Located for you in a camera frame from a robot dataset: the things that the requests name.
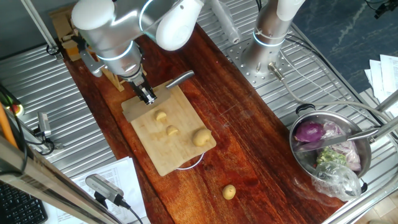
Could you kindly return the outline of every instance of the wooden table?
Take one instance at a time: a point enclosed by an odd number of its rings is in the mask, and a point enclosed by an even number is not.
[[[135,96],[128,83],[120,93],[81,60],[65,56],[65,63],[115,156],[134,159],[152,223],[321,223],[343,205],[314,190],[290,151],[287,128],[200,27],[175,52],[147,37],[137,43],[152,86],[195,72],[180,87],[217,146],[194,169],[161,177],[122,114],[121,103]],[[228,184],[236,187],[232,200],[221,193]]]

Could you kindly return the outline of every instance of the keyboard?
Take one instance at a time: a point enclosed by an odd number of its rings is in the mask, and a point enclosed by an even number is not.
[[[0,223],[40,224],[47,218],[41,200],[0,182]]]

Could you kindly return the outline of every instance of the potato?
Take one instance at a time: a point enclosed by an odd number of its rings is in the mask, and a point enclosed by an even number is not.
[[[172,125],[166,128],[166,133],[168,136],[176,134],[178,132],[178,129]]]
[[[211,138],[211,131],[207,128],[197,131],[192,138],[192,143],[196,146],[204,146]]]
[[[228,184],[228,185],[225,186],[224,189],[223,189],[223,197],[224,197],[226,200],[231,200],[231,199],[235,196],[235,193],[236,193],[236,189],[235,189],[235,187],[234,187],[233,185],[231,185],[231,184]]]
[[[167,115],[166,115],[166,113],[164,113],[164,111],[158,110],[158,111],[155,112],[155,119],[157,121],[160,121],[160,120],[166,118],[166,116]]]

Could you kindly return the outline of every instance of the paper sheet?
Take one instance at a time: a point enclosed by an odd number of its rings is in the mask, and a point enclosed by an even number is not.
[[[372,72],[371,72],[371,70],[370,70],[370,69],[365,69],[364,71],[365,71],[366,77],[367,77],[368,80],[369,80],[369,83],[371,84],[371,86],[373,86]]]
[[[398,90],[398,57],[380,55],[384,91],[391,95]]]
[[[131,206],[131,208],[137,213],[140,218],[146,217],[146,211],[144,206],[144,201],[142,199],[141,190],[139,188],[139,183],[134,168],[134,164],[131,158],[124,158],[116,161],[105,167],[95,169],[93,171],[87,172],[79,177],[73,178],[79,187],[84,191],[88,192],[92,197],[94,197],[94,190],[86,185],[85,179],[90,174],[99,174],[112,184],[116,185],[124,192],[124,199]],[[122,207],[117,207],[115,204],[106,200],[109,211],[114,214],[118,219],[124,223],[131,223],[137,218],[127,209]],[[76,217],[73,217],[64,211],[57,209],[47,203],[44,203],[44,207],[47,211],[49,219],[46,223],[58,223],[58,224],[81,224],[85,223]]]
[[[380,101],[384,101],[387,97],[384,94],[383,88],[383,77],[381,74],[381,62],[370,60],[369,64],[371,66],[372,73],[372,84],[374,96]]]

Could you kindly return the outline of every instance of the plastic bag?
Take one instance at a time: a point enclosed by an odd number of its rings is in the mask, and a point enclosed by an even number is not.
[[[346,166],[336,162],[323,162],[313,173],[312,185],[317,192],[342,201],[358,198],[361,184],[356,174]]]
[[[345,135],[346,133],[334,122],[327,121],[323,125],[325,134],[321,139],[332,138],[333,136]],[[353,171],[361,171],[361,160],[355,142],[346,141],[340,144],[330,146],[334,151],[346,156],[347,166]]]

